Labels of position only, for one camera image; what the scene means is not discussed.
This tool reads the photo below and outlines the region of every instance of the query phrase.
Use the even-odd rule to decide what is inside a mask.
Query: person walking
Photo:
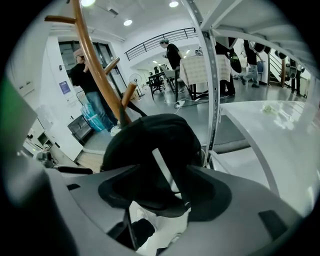
[[[247,63],[250,65],[249,70],[246,75],[240,75],[240,79],[242,84],[245,86],[246,81],[250,79],[253,80],[252,87],[259,88],[258,83],[258,66],[257,66],[257,56],[263,62],[262,58],[260,57],[259,53],[257,53],[251,43],[248,40],[244,40],[243,42],[244,52],[247,57]]]
[[[160,42],[162,48],[166,49],[166,54],[163,55],[164,58],[168,59],[172,70],[175,73],[175,80],[180,85],[178,94],[186,91],[185,85],[182,79],[179,78],[180,75],[180,61],[183,58],[182,53],[179,51],[173,43],[169,43],[169,39],[162,39]]]
[[[76,57],[77,64],[71,69],[70,76],[72,84],[74,86],[80,86],[83,89],[88,102],[100,118],[103,126],[112,137],[115,136],[120,131],[120,128],[117,126],[118,120],[99,91],[86,64],[82,50],[76,50],[73,55]]]

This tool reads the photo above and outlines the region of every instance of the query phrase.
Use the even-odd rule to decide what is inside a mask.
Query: white table
[[[246,101],[221,104],[248,140],[270,190],[307,215],[320,179],[320,111],[297,101]],[[272,111],[266,112],[265,106]]]

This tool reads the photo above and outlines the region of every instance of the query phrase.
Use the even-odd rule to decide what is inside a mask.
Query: gray plastic surface
[[[68,191],[64,178],[55,169],[47,169],[52,193],[61,217],[69,228],[80,256],[136,256],[136,253],[106,235],[88,218]]]
[[[257,182],[195,168],[227,184],[232,192],[231,204],[213,221],[190,222],[181,238],[163,256],[248,255],[272,242],[259,212],[274,210],[288,227],[301,220],[288,204]]]
[[[98,187],[103,182],[131,169],[131,166],[96,174],[65,178],[66,185],[80,187],[70,193],[82,211],[104,232],[108,233],[117,223],[123,221],[125,210],[112,208],[99,195]]]
[[[58,171],[47,171],[57,206],[74,236],[80,255],[134,253],[105,234],[122,221],[125,211],[111,208],[98,194],[101,182],[129,169],[130,166],[66,178],[65,182]],[[274,210],[288,227],[301,220],[297,212],[259,183],[211,169],[196,169],[227,184],[232,192],[232,201],[216,219],[190,222],[181,238],[163,252],[164,256],[248,255],[272,242],[259,212]],[[66,184],[73,183],[80,188],[68,191]]]

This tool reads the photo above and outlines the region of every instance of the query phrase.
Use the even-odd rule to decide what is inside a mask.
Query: white cloth
[[[230,82],[230,60],[223,54],[217,55],[220,80]],[[204,56],[193,56],[180,61],[180,78],[186,85],[207,83],[207,70]]]

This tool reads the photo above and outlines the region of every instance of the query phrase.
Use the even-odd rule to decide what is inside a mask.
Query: jeans
[[[106,103],[104,97],[99,91],[92,91],[85,94],[88,102],[91,104],[93,111],[100,118],[103,126],[108,132],[117,125],[118,120],[115,118],[114,113]]]
[[[250,64],[249,71],[246,75],[243,76],[245,80],[253,80],[253,84],[258,84],[258,66]]]

